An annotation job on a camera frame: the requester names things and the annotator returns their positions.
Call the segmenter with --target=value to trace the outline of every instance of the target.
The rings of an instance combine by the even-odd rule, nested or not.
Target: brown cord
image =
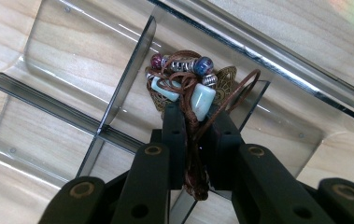
[[[200,127],[200,123],[191,109],[191,96],[193,95],[195,86],[199,83],[199,78],[191,72],[176,72],[171,76],[166,76],[164,74],[168,65],[171,64],[174,60],[187,57],[200,58],[201,55],[191,50],[181,50],[171,55],[160,71],[149,69],[149,72],[151,75],[160,78],[160,80],[157,82],[157,85],[160,88],[167,91],[176,92],[180,95],[179,106],[185,115],[185,122],[188,133],[184,187],[186,191],[196,200],[203,201],[208,197],[209,186],[206,172],[204,170],[203,164],[200,161],[198,142],[205,131],[215,121],[219,113],[226,109],[227,105],[232,101],[236,94],[239,93],[244,88],[244,85],[254,77],[254,80],[252,81],[251,85],[249,85],[248,90],[244,92],[243,96],[234,105],[226,109],[226,112],[230,113],[245,100],[245,98],[249,95],[256,82],[258,81],[261,71],[259,69],[255,69],[249,73],[237,85],[237,88],[226,99],[224,99],[220,107],[211,116],[211,118],[202,127]],[[178,81],[180,83],[180,88],[174,86],[173,81]],[[151,94],[154,93],[154,90],[149,87],[149,84],[147,84],[147,88]]]

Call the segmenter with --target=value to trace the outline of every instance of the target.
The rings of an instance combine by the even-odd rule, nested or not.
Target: wooden table
[[[354,86],[354,1],[316,0],[297,3],[285,0],[274,3],[265,0],[234,0],[212,2]],[[40,0],[0,0],[0,71],[14,64],[24,51],[40,3]],[[0,116],[5,104],[27,119],[33,116],[33,113],[35,116],[42,116],[40,111],[26,107],[16,100],[10,100],[6,94],[0,92]],[[293,99],[286,99],[283,104],[292,106],[296,103]],[[0,119],[15,118],[11,114],[3,115]],[[354,124],[350,119],[330,119],[333,119],[335,124],[324,128],[326,134],[315,154],[307,161],[303,171],[296,173],[299,174],[299,180],[313,187],[321,178],[330,176],[340,176],[354,181]],[[63,127],[62,123],[46,115],[43,115],[43,120],[49,120],[51,125],[38,132],[38,135],[46,132],[57,133],[57,127]],[[313,120],[310,123],[313,126],[320,125],[321,120]],[[6,125],[5,129],[0,130],[3,130],[5,134],[13,134],[8,129],[28,128],[23,126],[26,125],[24,119],[21,119],[21,125],[13,127]],[[254,140],[257,131],[256,123],[252,121],[243,134],[248,139]],[[76,134],[80,136],[82,145],[90,143],[89,136],[84,133]],[[271,138],[282,138],[282,136],[269,136],[269,139]],[[109,171],[106,167],[100,166],[95,170],[97,175],[111,178],[129,168],[132,155],[115,150],[112,153],[112,155],[103,155],[99,160],[115,162],[117,170],[105,175]],[[301,155],[299,153],[291,155],[288,151],[276,154],[288,167],[293,167],[294,159],[299,160]],[[58,189],[57,186],[25,173],[24,170],[0,162],[0,223],[37,221],[49,199]],[[231,209],[230,203],[221,201],[216,196],[210,200],[215,200],[214,202],[220,204],[224,214]],[[233,213],[228,212],[223,217],[226,218],[223,221],[217,221],[219,217],[208,213],[207,211],[211,209],[217,211],[217,208],[214,208],[214,202],[200,203],[188,222],[236,222]]]

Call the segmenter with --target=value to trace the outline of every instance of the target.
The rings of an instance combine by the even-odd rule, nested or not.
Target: wood surface
[[[354,86],[354,23],[337,12],[331,2],[214,1]],[[110,24],[126,24],[125,27],[140,33],[151,6],[146,3],[144,7],[130,8],[132,3],[121,1],[115,9],[107,1],[92,1],[97,7],[88,11],[95,11]],[[40,0],[0,0],[0,71],[100,119],[135,41],[121,38],[98,23],[85,23],[84,18],[70,18],[77,12],[67,12],[50,1],[45,2],[46,13],[39,15],[40,21],[34,25],[40,4]],[[138,9],[142,13],[132,13]],[[138,38],[122,27],[118,31]],[[180,21],[164,17],[159,21],[155,41],[167,53],[189,48],[214,55],[218,69],[236,65],[237,80],[256,67],[255,63],[224,50],[216,41],[197,37],[195,32]],[[145,66],[139,68],[138,74],[142,75]],[[313,187],[324,177],[341,176],[354,181],[354,119],[313,100],[279,77],[272,77],[269,71],[263,70],[263,77],[273,83],[260,102],[262,108],[256,108],[243,130],[244,139],[272,149],[293,175]],[[143,84],[144,77],[138,76],[111,125],[148,142],[149,131],[161,128],[162,121]],[[89,134],[0,92],[0,149],[6,155],[10,156],[14,147],[16,155],[23,152],[20,159],[32,160],[39,168],[68,178],[77,169],[90,140]],[[92,175],[108,181],[128,170],[133,157],[105,144]],[[60,187],[59,182],[37,177],[32,166],[20,163],[13,157],[0,157],[0,223],[38,221]],[[177,192],[173,192],[173,199],[176,196]],[[216,195],[199,203],[187,220],[220,222],[235,223],[236,218],[230,202]]]

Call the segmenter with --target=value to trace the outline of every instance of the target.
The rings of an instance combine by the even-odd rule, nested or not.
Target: light blue stone
[[[151,88],[154,89],[156,92],[158,92],[159,94],[167,97],[170,101],[174,102],[177,100],[177,98],[179,97],[179,94],[178,93],[175,93],[175,92],[171,92],[171,91],[166,91],[162,88],[160,88],[158,85],[157,85],[157,81],[160,80],[159,77],[154,77],[153,80],[152,80],[152,83],[151,83]],[[180,88],[180,84],[173,81],[173,85],[175,87],[178,87]]]
[[[191,109],[199,121],[205,119],[205,115],[214,101],[215,93],[215,90],[202,84],[197,84],[194,88],[191,96]]]

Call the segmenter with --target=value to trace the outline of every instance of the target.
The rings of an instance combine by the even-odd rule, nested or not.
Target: purple bead
[[[214,63],[208,57],[201,57],[197,59],[193,65],[193,72],[199,77],[211,74],[213,69]]]
[[[150,64],[152,66],[152,68],[154,69],[162,69],[162,54],[157,53],[157,54],[153,54],[153,56],[150,59]]]

